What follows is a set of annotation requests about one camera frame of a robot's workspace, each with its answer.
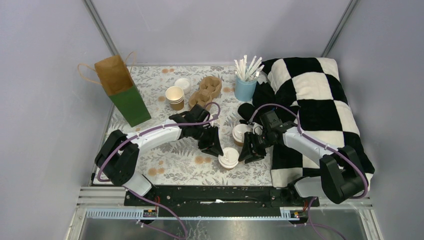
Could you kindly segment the brown paper cup with lid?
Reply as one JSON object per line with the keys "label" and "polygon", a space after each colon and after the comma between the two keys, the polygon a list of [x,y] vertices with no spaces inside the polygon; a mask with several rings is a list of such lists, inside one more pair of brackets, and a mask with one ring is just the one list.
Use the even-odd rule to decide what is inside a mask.
{"label": "brown paper cup with lid", "polygon": [[232,137],[234,143],[242,147],[244,145],[244,137],[246,132],[251,132],[252,128],[247,124],[237,124],[232,130]]}

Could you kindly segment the brown pulp cup carrier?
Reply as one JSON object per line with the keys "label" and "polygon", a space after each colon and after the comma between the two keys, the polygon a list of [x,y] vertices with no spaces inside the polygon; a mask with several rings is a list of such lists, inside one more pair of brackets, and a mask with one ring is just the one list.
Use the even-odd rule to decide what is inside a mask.
{"label": "brown pulp cup carrier", "polygon": [[215,76],[206,76],[199,83],[199,89],[188,100],[189,108],[195,105],[205,107],[206,104],[216,99],[222,90],[222,80]]}

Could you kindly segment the stack of white cup lids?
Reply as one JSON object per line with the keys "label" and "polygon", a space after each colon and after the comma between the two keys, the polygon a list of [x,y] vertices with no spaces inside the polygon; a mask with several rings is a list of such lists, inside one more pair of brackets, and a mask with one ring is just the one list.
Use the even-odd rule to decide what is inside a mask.
{"label": "stack of white cup lids", "polygon": [[180,87],[184,94],[187,95],[192,89],[192,83],[188,78],[181,77],[174,82],[174,85]]}

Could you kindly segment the green brown paper bag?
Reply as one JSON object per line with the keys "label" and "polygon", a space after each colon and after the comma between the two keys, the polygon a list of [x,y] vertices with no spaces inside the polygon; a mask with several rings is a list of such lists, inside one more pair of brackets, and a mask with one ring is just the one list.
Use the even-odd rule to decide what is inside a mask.
{"label": "green brown paper bag", "polygon": [[[98,80],[83,75],[84,66],[97,74]],[[131,77],[131,70],[120,55],[105,58],[91,67],[85,63],[77,65],[80,77],[88,82],[102,86],[113,105],[119,110],[127,123],[134,127],[151,119],[146,104]]]}

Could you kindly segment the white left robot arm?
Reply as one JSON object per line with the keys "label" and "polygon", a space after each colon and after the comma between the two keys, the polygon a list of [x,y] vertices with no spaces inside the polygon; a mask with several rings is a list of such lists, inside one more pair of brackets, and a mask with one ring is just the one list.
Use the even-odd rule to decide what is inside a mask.
{"label": "white left robot arm", "polygon": [[155,200],[153,184],[136,172],[139,154],[163,144],[192,138],[202,153],[223,156],[219,128],[212,124],[219,115],[219,112],[212,114],[206,107],[196,104],[190,110],[173,114],[161,124],[143,131],[113,131],[94,160],[99,168],[98,181],[124,187],[144,206],[152,204]]}

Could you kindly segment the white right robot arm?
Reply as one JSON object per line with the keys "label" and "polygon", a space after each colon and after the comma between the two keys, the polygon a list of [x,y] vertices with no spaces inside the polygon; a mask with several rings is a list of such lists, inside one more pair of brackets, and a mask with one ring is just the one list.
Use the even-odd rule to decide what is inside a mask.
{"label": "white right robot arm", "polygon": [[307,135],[300,125],[283,122],[268,111],[260,116],[261,134],[254,130],[244,134],[244,143],[238,161],[251,163],[264,159],[270,147],[288,147],[319,167],[319,175],[302,176],[287,186],[287,201],[301,205],[307,198],[328,198],[335,204],[348,199],[362,198],[368,193],[369,181],[356,151],[350,146],[336,148],[322,140]]}

